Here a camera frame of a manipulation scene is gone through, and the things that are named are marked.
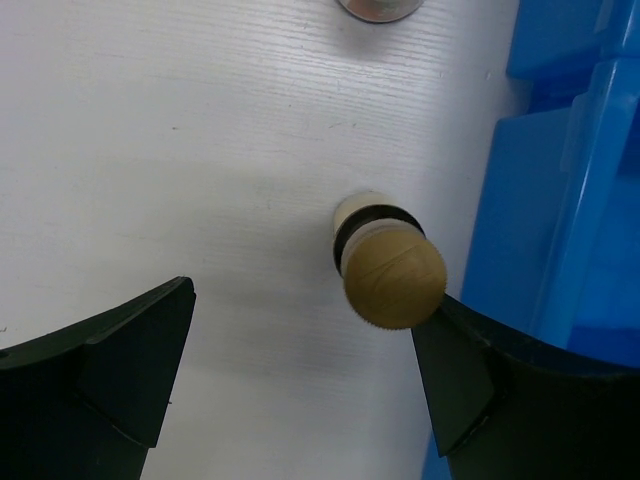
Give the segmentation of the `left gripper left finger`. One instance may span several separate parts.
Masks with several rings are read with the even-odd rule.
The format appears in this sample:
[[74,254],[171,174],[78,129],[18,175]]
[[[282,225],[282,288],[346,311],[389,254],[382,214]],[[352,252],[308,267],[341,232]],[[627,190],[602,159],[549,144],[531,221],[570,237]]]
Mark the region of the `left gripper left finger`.
[[4,479],[138,479],[155,448],[196,302],[176,277],[1,352]]

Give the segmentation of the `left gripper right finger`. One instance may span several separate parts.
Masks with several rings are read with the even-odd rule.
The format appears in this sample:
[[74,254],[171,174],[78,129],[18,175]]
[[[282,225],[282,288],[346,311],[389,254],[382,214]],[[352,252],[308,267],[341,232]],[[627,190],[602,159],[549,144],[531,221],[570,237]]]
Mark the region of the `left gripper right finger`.
[[452,478],[638,478],[638,369],[549,345],[450,296],[412,338]]

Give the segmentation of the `yellow label sauce bottle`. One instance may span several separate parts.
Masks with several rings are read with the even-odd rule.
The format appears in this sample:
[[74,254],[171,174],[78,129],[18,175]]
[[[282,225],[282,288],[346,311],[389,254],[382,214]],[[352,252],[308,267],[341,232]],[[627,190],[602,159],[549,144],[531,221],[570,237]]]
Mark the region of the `yellow label sauce bottle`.
[[332,254],[349,305],[378,328],[414,328],[444,298],[440,252],[419,221],[382,193],[359,192],[338,204]]

